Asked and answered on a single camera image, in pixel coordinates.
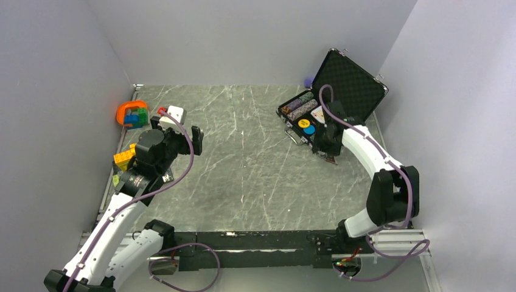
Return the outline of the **black poker chip case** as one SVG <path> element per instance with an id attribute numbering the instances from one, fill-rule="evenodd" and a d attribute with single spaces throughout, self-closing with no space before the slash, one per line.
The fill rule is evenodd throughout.
<path id="1" fill-rule="evenodd" d="M 284 113 L 285 105 L 309 91 L 313 93 L 318 106 L 321 106 L 322 103 L 340 101 L 345 112 L 351 116 L 358 116 L 365 122 L 387 95 L 389 89 L 378 78 L 352 61 L 344 52 L 331 48 L 313 78 L 312 87 L 279 105 L 276 109 L 276 114 L 287 126 L 286 131 L 292 131 L 297 135 L 294 141 L 297 144 L 306 144 L 312 149 L 312 139 L 315 134 L 308 136 L 303 132 L 303 128 L 298 126 L 298 120 L 308 119 L 316 128 L 319 122 L 311 116 L 311 111 L 294 121 L 289 120 L 287 114 Z"/>

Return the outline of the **blue round button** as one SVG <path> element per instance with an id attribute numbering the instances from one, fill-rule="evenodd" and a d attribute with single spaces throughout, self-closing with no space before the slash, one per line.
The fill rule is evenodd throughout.
<path id="1" fill-rule="evenodd" d="M 311 136 L 311 135 L 315 134 L 316 128 L 313 125 L 309 125 L 308 127 L 303 129 L 303 132 L 306 135 Z"/>

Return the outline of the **purple poker chip stack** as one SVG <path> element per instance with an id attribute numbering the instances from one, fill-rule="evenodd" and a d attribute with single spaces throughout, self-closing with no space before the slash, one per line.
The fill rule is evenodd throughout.
<path id="1" fill-rule="evenodd" d="M 299 108 L 303 104 L 304 104 L 304 101 L 301 98 L 295 99 L 295 100 L 291 101 L 289 104 L 284 106 L 284 113 L 285 114 L 291 113 L 292 111 Z"/>

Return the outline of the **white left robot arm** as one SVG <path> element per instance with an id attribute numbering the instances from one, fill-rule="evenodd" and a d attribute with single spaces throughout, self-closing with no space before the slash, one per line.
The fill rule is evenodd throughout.
<path id="1" fill-rule="evenodd" d="M 186 136 L 157 128 L 140 135 L 107 210 L 85 244 L 63 269 L 52 269 L 45 277 L 48 291 L 116 291 L 147 257 L 173 251 L 174 228 L 159 220 L 149 222 L 123 250 L 118 248 L 162 188 L 173 160 L 178 155 L 201 155 L 204 134 L 197 126 L 191 131 Z"/>

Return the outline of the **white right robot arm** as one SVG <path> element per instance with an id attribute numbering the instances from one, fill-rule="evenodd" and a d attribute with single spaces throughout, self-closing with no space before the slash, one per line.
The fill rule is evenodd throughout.
<path id="1" fill-rule="evenodd" d="M 371 186 L 365 207 L 343 220 L 335 237 L 337 248 L 345 253 L 359 245 L 359 237 L 383 228 L 406 228 L 417 215 L 416 188 L 419 174 L 414 167 L 394 159 L 374 139 L 367 126 L 338 117 L 322 103 L 325 123 L 316 131 L 324 145 L 348 149 L 367 171 Z"/>

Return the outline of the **yellow dealer button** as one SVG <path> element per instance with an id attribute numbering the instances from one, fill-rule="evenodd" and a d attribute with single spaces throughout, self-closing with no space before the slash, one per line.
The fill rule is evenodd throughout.
<path id="1" fill-rule="evenodd" d="M 298 120 L 298 126 L 300 128 L 308 128 L 311 125 L 310 121 L 308 119 L 300 119 Z"/>

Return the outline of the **triangular red warning card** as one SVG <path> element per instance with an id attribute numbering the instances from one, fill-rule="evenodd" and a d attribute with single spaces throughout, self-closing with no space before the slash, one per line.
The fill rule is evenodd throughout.
<path id="1" fill-rule="evenodd" d="M 331 164 L 338 165 L 338 163 L 336 162 L 335 157 L 334 157 L 334 156 L 331 156 L 331 155 L 327 155 L 327 156 L 325 157 L 325 161 L 326 161 L 326 162 L 329 162 L 329 163 L 331 163 Z"/>

